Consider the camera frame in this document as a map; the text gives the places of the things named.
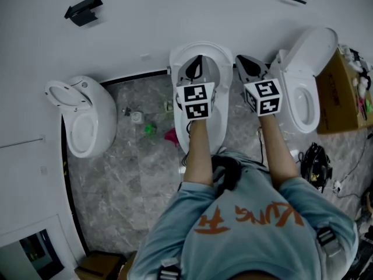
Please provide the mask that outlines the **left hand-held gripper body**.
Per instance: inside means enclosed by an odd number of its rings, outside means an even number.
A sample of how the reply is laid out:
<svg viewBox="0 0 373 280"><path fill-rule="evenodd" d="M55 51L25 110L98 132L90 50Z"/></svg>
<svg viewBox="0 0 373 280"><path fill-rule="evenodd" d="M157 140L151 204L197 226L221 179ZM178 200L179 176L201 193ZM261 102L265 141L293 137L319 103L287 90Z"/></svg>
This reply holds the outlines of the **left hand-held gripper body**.
<svg viewBox="0 0 373 280"><path fill-rule="evenodd" d="M192 83L186 79L174 84L174 115L186 120L212 116L216 86L214 82Z"/></svg>

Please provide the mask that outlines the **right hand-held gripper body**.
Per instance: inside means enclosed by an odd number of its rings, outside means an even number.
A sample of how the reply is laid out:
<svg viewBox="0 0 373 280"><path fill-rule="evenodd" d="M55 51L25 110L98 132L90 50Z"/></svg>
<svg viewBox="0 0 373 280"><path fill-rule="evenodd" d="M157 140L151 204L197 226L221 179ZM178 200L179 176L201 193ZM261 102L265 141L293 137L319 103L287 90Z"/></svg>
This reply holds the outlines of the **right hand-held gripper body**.
<svg viewBox="0 0 373 280"><path fill-rule="evenodd" d="M249 109L258 117L280 112L283 93L279 80L266 72L262 77L242 74L243 97Z"/></svg>

